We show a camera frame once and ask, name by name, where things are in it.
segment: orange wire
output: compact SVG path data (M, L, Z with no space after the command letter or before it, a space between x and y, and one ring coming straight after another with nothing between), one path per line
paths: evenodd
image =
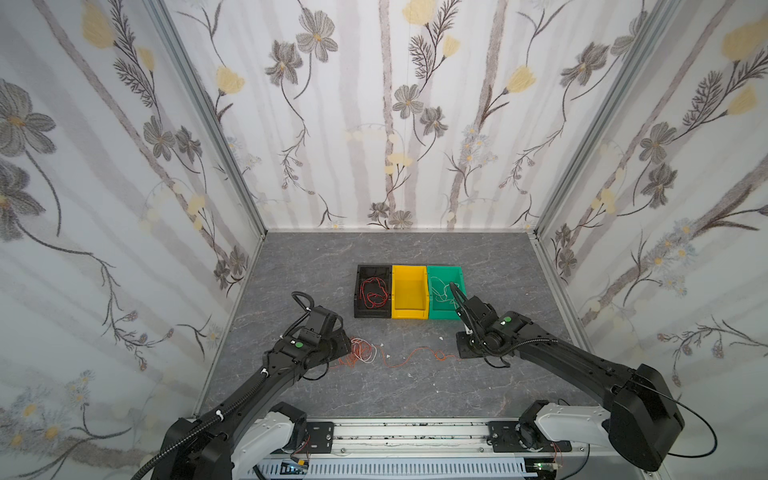
M455 358L457 361L461 362L461 360L459 360L459 359L458 359L458 357L457 357L456 355L446 355L446 354L445 354L445 353L444 353L442 350L437 350L437 351L435 351L435 350L433 350L433 349L429 348L428 346L420 346L418 349L415 349L415 350L413 350L413 351L411 352L411 354L410 354L410 355L408 355L408 358L405 360L405 362L403 362L403 363L400 363L400 364L398 364L398 365L387 365L387 363L386 363L386 355L384 354L384 349L383 349L382 347L379 347L379 348L382 350L382 360L384 360L384 365L388 366L390 369L396 369L396 368L397 368L397 367L399 367L399 366L403 366L403 365L405 365L406 363L408 363L408 361L411 359L411 357L413 356L413 354L414 354L414 353L418 352L419 350L424 350L424 349L427 349L427 350L429 350L430 352L432 352L432 355L434 355L434 356L435 356L435 358L436 358L437 360L441 361L441 362L444 362L444 361L446 361L446 360L447 360L448 358L450 358L450 357L453 357L453 358Z
M390 369L396 369L397 367L403 366L411 359L414 353L418 352L419 350L427 349L430 352L432 352L432 355L435 356L437 360L440 362L444 362L447 359L453 357L456 359L457 362L461 362L460 358L458 358L456 355L446 355L445 352L442 350L433 350L429 348L428 346L420 346L417 349L414 349L410 355L408 355L408 358L405 360L405 362L400 363L398 365L387 365L386 362L386 354L384 353L384 349L382 347L374 347L372 343L369 343L367 340L363 340L362 342L355 342L352 344L352 352L350 352L348 355L342 357L339 359L339 365L334 365L330 367L331 369L337 369L340 366L346 365L349 368L355 368L355 364L360 361L360 358L367 358L370 356L371 350L374 348L378 348L381 350L382 355L382 361L384 362L384 365L389 367Z

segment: green storage bin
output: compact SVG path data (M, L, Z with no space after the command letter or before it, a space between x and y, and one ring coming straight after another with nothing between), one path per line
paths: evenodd
M451 282L467 293L464 273L460 266L427 266L429 284L429 318L435 320L460 320L451 293Z

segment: floral wallpaper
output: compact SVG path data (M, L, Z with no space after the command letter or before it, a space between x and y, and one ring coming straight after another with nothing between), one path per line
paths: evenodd
M653 2L168 0L269 228L530 230Z
M658 369L716 429L714 455L666 460L678 479L764 476L767 77L764 3L683 2L539 232L597 353ZM684 416L672 451L708 451Z
M3 2L0 45L2 471L129 478L259 238L141 3Z

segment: black storage bin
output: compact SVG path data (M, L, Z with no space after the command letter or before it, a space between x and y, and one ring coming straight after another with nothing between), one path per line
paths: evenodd
M360 295L360 286L369 278L377 276L380 278L386 290L386 303L383 306L368 308L366 300ZM368 282L363 287L363 295L368 293L382 294L382 288L379 282ZM357 281L355 282L355 300L354 300L355 318L392 318L392 265L358 265Z

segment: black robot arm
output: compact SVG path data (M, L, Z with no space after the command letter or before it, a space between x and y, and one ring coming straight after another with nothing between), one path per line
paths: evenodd
M512 311L499 316L477 296L467 299L455 284L451 288L459 305L456 312L470 331L456 334L462 358L517 353L549 370L610 413L600 427L621 456L649 472L659 469L685 423L675 402L665 398L671 393L657 370L602 359L551 335L526 316ZM545 405L537 402L532 408L539 411ZM523 417L533 420L537 412L527 413Z
M341 317L315 306L305 293L293 292L292 296L305 312L288 327L275 346L263 354L263 365L257 372L229 398L194 422L178 419L166 432L160 453L134 478L143 477L154 467L154 480L230 480L235 447L277 396L302 379L307 370L323 364L327 368L329 362L349 354L351 344ZM300 297L310 304L303 303ZM341 327L334 329L337 321Z

